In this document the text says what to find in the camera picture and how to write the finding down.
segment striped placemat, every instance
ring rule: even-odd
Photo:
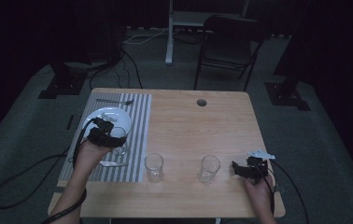
[[[128,101],[134,99],[132,105],[110,104],[96,102],[95,99],[108,99],[116,101]],[[84,120],[93,112],[103,107],[119,107],[125,110],[131,118],[131,129],[127,136],[128,152],[122,156],[115,156],[112,152],[104,156],[104,161],[129,162],[127,166],[103,167],[98,165],[89,177],[89,181],[111,182],[142,182],[145,169],[144,159],[147,150],[148,123],[150,115],[151,94],[133,93],[102,93],[93,92],[84,109],[78,131],[69,149],[67,158],[72,158],[74,145],[82,129]],[[61,171],[60,180],[68,180],[72,174],[71,160],[65,160]]]

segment white plate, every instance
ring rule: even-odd
[[[86,118],[86,120],[84,120],[83,127],[84,125],[86,125],[87,122],[90,121],[90,119],[96,117],[112,122],[115,125],[115,128],[121,127],[126,131],[126,133],[130,131],[131,119],[127,112],[123,109],[110,106],[95,110]],[[89,135],[90,133],[90,130],[95,127],[97,127],[97,125],[95,125],[94,123],[89,124],[86,129],[86,132],[84,133],[84,136],[87,137],[87,135]]]

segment glass cup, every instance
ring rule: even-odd
[[[214,181],[214,177],[220,168],[220,161],[215,156],[205,156],[202,160],[202,167],[198,174],[199,180],[204,184]]]
[[[162,156],[160,154],[151,153],[147,155],[145,167],[147,167],[150,182],[159,182],[162,179]]]
[[[112,129],[112,132],[110,133],[110,135],[112,137],[117,137],[117,138],[127,137],[126,131],[121,127],[114,127]],[[127,153],[127,142],[124,143],[124,145],[121,147],[115,147],[112,152],[116,156],[121,156],[121,155],[126,154]]]

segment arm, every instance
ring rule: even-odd
[[[272,177],[266,176],[270,186],[273,186]],[[252,185],[246,178],[243,179],[253,210],[262,224],[276,224],[270,208],[270,190],[262,179],[257,185]]]
[[[79,201],[84,189],[86,188],[87,180],[89,175],[92,173],[92,169],[98,165],[98,162],[109,151],[111,151],[111,148],[98,147],[90,141],[86,141],[81,144],[75,169],[64,189],[63,195],[51,211],[51,216],[63,211]],[[81,206],[52,223],[79,223],[80,209]]]

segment tabletop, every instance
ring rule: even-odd
[[[150,94],[146,154],[162,155],[163,178],[157,183],[145,175],[140,182],[89,181],[82,217],[255,217],[242,177],[232,168],[232,161],[246,165],[248,151],[266,150],[245,92],[94,89],[95,93]],[[197,104],[200,99],[205,106]],[[220,160],[211,184],[197,178],[206,155]],[[66,183],[60,179],[57,186]],[[60,196],[54,193],[49,211]],[[275,217],[284,215],[277,192]]]

